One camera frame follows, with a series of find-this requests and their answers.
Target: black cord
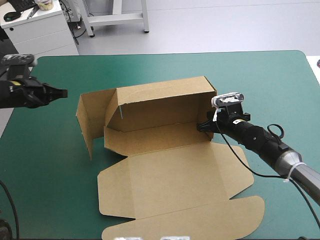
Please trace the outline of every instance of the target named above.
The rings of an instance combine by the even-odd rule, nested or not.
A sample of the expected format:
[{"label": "black cord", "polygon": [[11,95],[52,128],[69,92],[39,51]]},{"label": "black cord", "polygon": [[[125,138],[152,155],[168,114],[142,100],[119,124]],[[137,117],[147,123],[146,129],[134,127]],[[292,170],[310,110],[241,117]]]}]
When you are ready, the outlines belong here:
[{"label": "black cord", "polygon": [[5,73],[7,72],[7,70],[4,70],[4,72],[0,72],[0,78],[5,75]]},{"label": "black cord", "polygon": [[278,175],[263,175],[263,174],[260,174],[260,173],[257,173],[255,171],[253,171],[250,167],[248,167],[242,160],[241,158],[236,154],[236,152],[234,151],[234,149],[232,148],[232,146],[230,145],[230,143],[228,142],[228,140],[226,139],[226,137],[222,134],[219,126],[218,126],[218,122],[216,121],[215,122],[215,125],[216,125],[216,128],[218,129],[220,135],[222,136],[223,140],[225,141],[225,143],[229,146],[230,150],[233,152],[233,154],[236,156],[236,158],[242,163],[242,165],[248,169],[251,173],[253,173],[254,175],[257,175],[259,177],[262,177],[262,178],[275,178],[275,179],[286,179],[285,176],[278,176]]},{"label": "black cord", "polygon": [[[61,0],[59,0],[59,2],[64,5],[65,11],[66,11],[66,13],[68,14],[68,17],[69,17],[69,22],[70,22],[70,24],[71,24],[71,17],[70,17],[69,9],[67,8],[67,5],[66,5],[63,1],[61,1]],[[77,40],[77,38],[76,38],[76,36],[75,36],[75,32],[74,32],[72,26],[71,26],[71,27],[69,26],[69,29],[70,29],[70,31],[71,31],[71,34],[72,34],[72,37],[73,37],[75,43],[76,43],[77,45],[79,45],[79,42],[78,42],[78,40]]]},{"label": "black cord", "polygon": [[312,215],[313,215],[313,217],[314,217],[314,219],[316,221],[316,224],[318,224],[318,227],[320,228],[320,221],[319,221],[319,219],[317,217],[317,214],[315,213],[315,210],[311,206],[307,196],[304,194],[302,189],[298,186],[298,184],[294,180],[290,179],[290,182],[295,186],[296,189],[298,189],[299,193],[301,193],[302,197],[304,198],[306,204],[308,205],[308,207],[309,207],[309,209],[310,209],[310,211],[311,211],[311,213],[312,213]]},{"label": "black cord", "polygon": [[[216,125],[216,128],[218,129],[220,135],[222,136],[223,140],[225,141],[225,143],[228,145],[228,147],[230,148],[230,150],[233,152],[233,154],[236,156],[236,158],[242,163],[242,165],[248,169],[251,173],[253,173],[254,175],[256,176],[259,176],[259,177],[262,177],[262,178],[275,178],[275,179],[286,179],[287,177],[285,176],[278,176],[278,175],[264,175],[264,174],[259,174],[255,171],[253,171],[250,167],[248,167],[242,160],[241,158],[237,155],[237,153],[234,151],[234,149],[232,148],[232,146],[230,145],[230,143],[228,142],[228,140],[226,139],[226,137],[223,135],[223,133],[221,132],[219,126],[218,126],[218,122],[216,121],[215,122],[215,125]],[[317,214],[315,212],[315,210],[313,209],[313,207],[311,206],[307,196],[304,194],[304,192],[302,191],[302,189],[298,186],[298,184],[290,179],[290,182],[296,187],[296,189],[299,191],[299,193],[302,195],[303,199],[305,200],[306,204],[308,205],[315,221],[316,221],[316,224],[318,225],[319,229],[320,229],[320,221],[317,217]]]},{"label": "black cord", "polygon": [[14,203],[14,200],[12,199],[9,190],[7,188],[7,186],[0,180],[0,185],[2,186],[7,198],[9,199],[9,202],[11,204],[11,208],[13,211],[13,215],[14,215],[14,221],[15,221],[15,235],[16,235],[16,240],[20,239],[20,234],[19,234],[19,221],[18,221],[18,214],[17,214],[17,210],[16,210],[16,206]]},{"label": "black cord", "polygon": [[74,39],[77,39],[77,38],[81,37],[83,34],[85,34],[86,31],[87,31],[87,29],[85,29],[85,30],[83,31],[83,33],[81,33],[79,36],[75,36]]}]

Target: green table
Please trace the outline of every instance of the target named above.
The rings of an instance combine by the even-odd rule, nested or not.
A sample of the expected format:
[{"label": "green table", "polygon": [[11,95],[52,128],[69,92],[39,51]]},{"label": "green table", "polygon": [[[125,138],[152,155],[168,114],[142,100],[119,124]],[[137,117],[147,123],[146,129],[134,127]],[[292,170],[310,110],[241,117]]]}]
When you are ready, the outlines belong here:
[{"label": "green table", "polygon": [[[320,171],[320,86],[302,52],[42,57],[32,75],[68,89],[69,97],[36,109],[15,109],[0,139],[0,178],[15,201],[22,238],[98,239],[106,227],[128,221],[99,213],[97,175],[123,157],[106,150],[99,138],[89,160],[75,117],[85,92],[204,75],[220,94],[244,93],[243,108],[252,122],[282,125],[285,142]],[[220,136],[214,141],[222,143]],[[254,170],[274,174],[255,153],[245,153]],[[254,185],[237,197],[252,195],[264,198],[265,215],[248,239],[320,237],[291,184],[255,177]],[[320,208],[313,206],[320,216]],[[0,209],[0,217],[14,226],[2,190]]]}]

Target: white floor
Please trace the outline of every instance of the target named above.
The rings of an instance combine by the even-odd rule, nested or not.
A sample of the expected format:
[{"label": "white floor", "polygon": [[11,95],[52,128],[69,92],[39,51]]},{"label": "white floor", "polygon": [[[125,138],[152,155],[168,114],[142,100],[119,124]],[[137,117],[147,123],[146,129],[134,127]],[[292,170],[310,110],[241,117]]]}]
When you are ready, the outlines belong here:
[{"label": "white floor", "polygon": [[[94,15],[113,0],[86,0]],[[150,33],[142,24],[100,26],[78,40],[81,55],[300,50],[318,81],[320,0],[147,0]],[[140,0],[123,0],[125,13]],[[84,27],[76,32],[79,35]],[[0,109],[0,136],[11,115]]]}]

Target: drawer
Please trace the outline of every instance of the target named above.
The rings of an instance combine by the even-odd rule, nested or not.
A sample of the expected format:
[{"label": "drawer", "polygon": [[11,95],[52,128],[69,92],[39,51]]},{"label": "drawer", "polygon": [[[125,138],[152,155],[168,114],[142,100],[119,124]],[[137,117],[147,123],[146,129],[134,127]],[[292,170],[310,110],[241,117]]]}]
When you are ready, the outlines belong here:
[{"label": "drawer", "polygon": [[68,46],[63,46],[57,49],[50,51],[42,52],[35,55],[35,58],[38,59],[44,56],[78,56],[78,50],[75,44],[70,44]]},{"label": "drawer", "polygon": [[39,38],[67,30],[68,25],[63,14],[58,14],[13,27],[4,28],[13,44]]},{"label": "drawer", "polygon": [[20,54],[40,54],[75,44],[69,29],[14,44]]}]

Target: cardboard box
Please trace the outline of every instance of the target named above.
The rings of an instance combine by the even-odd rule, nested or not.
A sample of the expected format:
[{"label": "cardboard box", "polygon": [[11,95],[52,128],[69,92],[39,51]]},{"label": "cardboard box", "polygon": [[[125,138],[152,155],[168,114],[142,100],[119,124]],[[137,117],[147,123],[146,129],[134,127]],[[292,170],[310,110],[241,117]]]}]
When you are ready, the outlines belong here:
[{"label": "cardboard box", "polygon": [[76,115],[90,157],[93,139],[102,136],[106,148],[128,156],[98,175],[99,210],[136,220],[108,227],[103,240],[232,240],[259,226],[260,197],[230,200],[253,184],[252,174],[196,128],[216,94],[201,76],[80,96]]}]

